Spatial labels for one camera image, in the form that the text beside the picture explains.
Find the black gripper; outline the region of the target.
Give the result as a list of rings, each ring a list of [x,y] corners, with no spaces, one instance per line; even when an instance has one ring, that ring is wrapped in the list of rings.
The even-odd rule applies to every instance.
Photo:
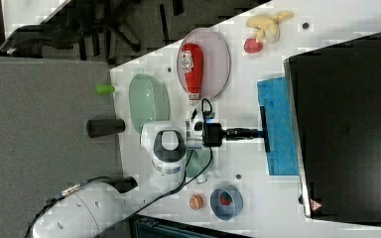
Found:
[[[205,147],[220,147],[222,145],[223,138],[227,134],[258,134],[257,129],[248,128],[231,128],[222,129],[220,123],[204,123],[202,132],[202,144]],[[241,140],[253,140],[258,138],[257,135],[226,135],[227,141],[241,141]]]

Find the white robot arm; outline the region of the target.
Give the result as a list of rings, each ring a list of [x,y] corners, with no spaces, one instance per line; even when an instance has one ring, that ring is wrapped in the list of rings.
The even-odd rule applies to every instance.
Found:
[[[182,189],[187,152],[222,145],[224,140],[262,138],[264,131],[223,129],[219,123],[154,121],[145,124],[140,145],[149,156],[149,178],[88,179],[51,198],[29,226],[25,238],[95,238],[151,202]]]

